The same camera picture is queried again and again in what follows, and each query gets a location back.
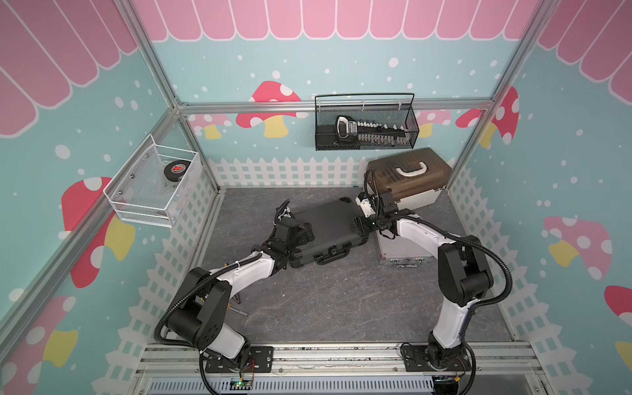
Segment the silver aluminium poker case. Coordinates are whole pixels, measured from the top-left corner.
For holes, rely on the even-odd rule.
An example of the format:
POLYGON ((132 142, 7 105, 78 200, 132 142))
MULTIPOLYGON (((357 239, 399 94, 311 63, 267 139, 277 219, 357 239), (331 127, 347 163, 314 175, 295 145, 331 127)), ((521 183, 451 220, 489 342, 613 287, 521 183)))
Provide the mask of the silver aluminium poker case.
POLYGON ((394 236, 389 231, 375 233, 380 265, 394 268, 417 268, 430 263, 433 256, 411 240, 394 236))

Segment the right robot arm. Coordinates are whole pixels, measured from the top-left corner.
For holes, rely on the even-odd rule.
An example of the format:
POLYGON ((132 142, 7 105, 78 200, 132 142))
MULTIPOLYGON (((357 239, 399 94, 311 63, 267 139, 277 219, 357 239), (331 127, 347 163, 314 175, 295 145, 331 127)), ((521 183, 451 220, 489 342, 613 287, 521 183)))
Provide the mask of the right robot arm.
POLYGON ((388 232, 436 258, 443 295, 439 319, 428 337, 427 360, 434 370, 447 370, 467 350, 465 333, 477 309, 504 301, 513 288, 506 263, 474 235, 459 236, 399 209, 386 195, 360 193, 362 230, 388 232))

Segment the black plastic poker case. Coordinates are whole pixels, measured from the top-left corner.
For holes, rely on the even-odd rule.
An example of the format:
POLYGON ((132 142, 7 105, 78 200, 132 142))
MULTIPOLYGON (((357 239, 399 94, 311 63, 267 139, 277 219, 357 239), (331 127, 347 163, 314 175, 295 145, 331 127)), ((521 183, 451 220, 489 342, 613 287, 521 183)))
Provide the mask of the black plastic poker case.
POLYGON ((355 201, 341 197, 293 214, 308 231, 309 241, 299 242, 289 257, 292 268, 308 263, 325 265, 345 258, 352 248, 364 245, 370 232, 364 213, 355 201))

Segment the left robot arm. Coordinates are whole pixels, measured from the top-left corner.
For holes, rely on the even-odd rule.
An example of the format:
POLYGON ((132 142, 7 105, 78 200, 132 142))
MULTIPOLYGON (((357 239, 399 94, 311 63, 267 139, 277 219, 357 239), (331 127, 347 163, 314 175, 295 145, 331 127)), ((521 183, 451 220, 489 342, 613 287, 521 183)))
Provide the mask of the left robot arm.
POLYGON ((255 282, 285 269, 291 254, 315 239, 311 224, 283 217, 248 256, 222 268, 189 271, 153 333, 154 341, 190 347, 200 356, 223 356, 235 369, 250 359, 250 341, 225 324, 230 299, 255 282))

